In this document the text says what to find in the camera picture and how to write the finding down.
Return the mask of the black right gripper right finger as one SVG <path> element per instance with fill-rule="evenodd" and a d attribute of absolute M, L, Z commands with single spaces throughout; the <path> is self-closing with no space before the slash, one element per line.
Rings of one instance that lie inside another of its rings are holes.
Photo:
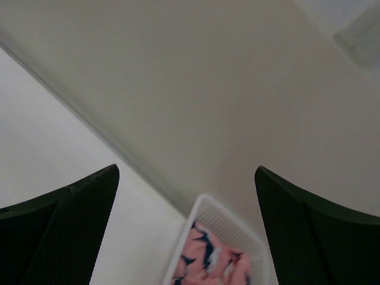
<path fill-rule="evenodd" d="M 379 217 L 317 196 L 263 166 L 255 187 L 279 284 L 379 284 Z"/>

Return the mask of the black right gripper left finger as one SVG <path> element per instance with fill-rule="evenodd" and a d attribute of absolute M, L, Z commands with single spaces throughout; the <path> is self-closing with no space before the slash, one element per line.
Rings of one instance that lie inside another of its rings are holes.
<path fill-rule="evenodd" d="M 111 164 L 1 209 L 1 284 L 89 284 L 119 184 Z"/>

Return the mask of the pink shark print shorts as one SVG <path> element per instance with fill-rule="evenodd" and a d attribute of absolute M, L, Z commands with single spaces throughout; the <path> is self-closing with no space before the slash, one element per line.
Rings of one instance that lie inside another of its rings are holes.
<path fill-rule="evenodd" d="M 251 259 L 194 221 L 170 284 L 251 284 Z"/>

